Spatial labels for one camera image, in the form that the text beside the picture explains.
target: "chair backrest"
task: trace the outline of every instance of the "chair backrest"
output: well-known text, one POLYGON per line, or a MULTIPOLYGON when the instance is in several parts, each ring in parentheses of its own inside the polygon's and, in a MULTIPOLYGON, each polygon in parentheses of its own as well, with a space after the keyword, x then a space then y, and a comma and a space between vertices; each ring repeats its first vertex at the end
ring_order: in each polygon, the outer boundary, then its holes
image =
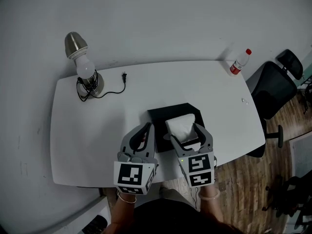
POLYGON ((303 74, 303 67, 297 56, 289 49, 280 53, 276 59, 295 77, 300 80, 303 74))
POLYGON ((270 119, 296 93, 296 85, 286 72, 274 62, 268 61, 264 64, 252 96, 259 116, 270 119))

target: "white wall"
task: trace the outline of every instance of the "white wall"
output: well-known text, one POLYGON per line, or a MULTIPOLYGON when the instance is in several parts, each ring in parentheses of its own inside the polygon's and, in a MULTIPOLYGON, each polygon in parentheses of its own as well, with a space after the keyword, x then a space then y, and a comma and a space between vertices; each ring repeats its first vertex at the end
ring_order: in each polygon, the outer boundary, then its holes
POLYGON ((312 0, 0 0, 0 223, 34 232, 96 197, 51 178, 54 90, 75 73, 64 52, 68 32, 85 38, 98 69, 220 59, 226 48, 233 60, 251 48, 247 79, 286 48, 303 59, 311 25, 312 0))

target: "wooden floor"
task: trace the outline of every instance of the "wooden floor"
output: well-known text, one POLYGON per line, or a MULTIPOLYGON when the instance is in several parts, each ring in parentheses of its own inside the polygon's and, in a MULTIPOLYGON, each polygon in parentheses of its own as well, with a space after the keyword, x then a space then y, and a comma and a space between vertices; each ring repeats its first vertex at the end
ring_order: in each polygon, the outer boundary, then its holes
MULTIPOLYGON (((292 176, 289 139, 312 131, 311 110, 304 115, 303 105, 299 100, 300 96, 295 96, 267 121, 268 133, 276 132, 278 125, 282 125, 283 148, 277 147, 277 139, 268 139, 262 158, 245 155, 216 168, 215 185, 221 191, 220 203, 224 219, 245 233, 264 233, 269 228, 272 228, 273 233, 283 233, 287 217, 282 215, 276 218, 274 210, 263 212, 262 207, 268 204, 268 192, 265 187, 272 186, 277 175, 283 176, 284 181, 292 176)), ((195 190, 190 191, 184 178, 165 181, 162 186, 176 189, 195 205, 191 197, 192 194, 195 198, 195 190)), ((113 206, 114 197, 108 198, 113 206)), ((199 204, 200 199, 197 198, 197 208, 199 204)))

